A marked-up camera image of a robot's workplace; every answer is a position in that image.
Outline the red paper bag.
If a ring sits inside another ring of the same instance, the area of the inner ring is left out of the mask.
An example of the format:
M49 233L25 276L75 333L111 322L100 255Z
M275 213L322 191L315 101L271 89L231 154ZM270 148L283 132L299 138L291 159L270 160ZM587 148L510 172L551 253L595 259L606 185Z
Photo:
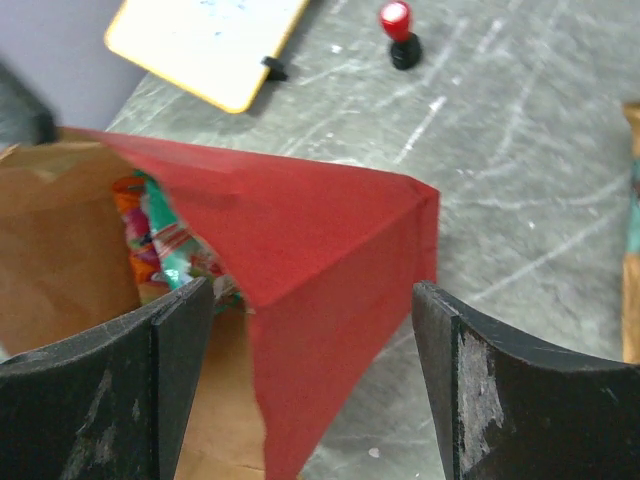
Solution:
M142 305L112 185L142 172L243 297L217 310L171 479L294 479L436 276L438 192L405 175L87 130L1 156L8 359Z

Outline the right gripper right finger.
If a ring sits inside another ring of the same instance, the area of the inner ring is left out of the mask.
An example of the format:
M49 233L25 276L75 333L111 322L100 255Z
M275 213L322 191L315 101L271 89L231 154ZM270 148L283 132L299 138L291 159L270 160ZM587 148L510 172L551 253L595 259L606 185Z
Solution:
M430 282L412 322L449 479L635 479L639 369L481 313Z

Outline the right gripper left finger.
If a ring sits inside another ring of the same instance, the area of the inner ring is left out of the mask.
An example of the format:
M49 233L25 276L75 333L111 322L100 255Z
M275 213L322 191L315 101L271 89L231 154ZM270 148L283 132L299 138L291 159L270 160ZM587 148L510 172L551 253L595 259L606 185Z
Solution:
M2 362L2 478L173 478L214 316L196 279Z

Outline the brown teal chips bag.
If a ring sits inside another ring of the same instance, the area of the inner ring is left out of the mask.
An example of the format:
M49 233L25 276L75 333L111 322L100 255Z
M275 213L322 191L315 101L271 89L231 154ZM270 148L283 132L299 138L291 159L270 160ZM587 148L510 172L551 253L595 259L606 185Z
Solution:
M632 134L630 212L626 252L622 267L621 336L622 357L639 363L639 101L623 105L623 114Z

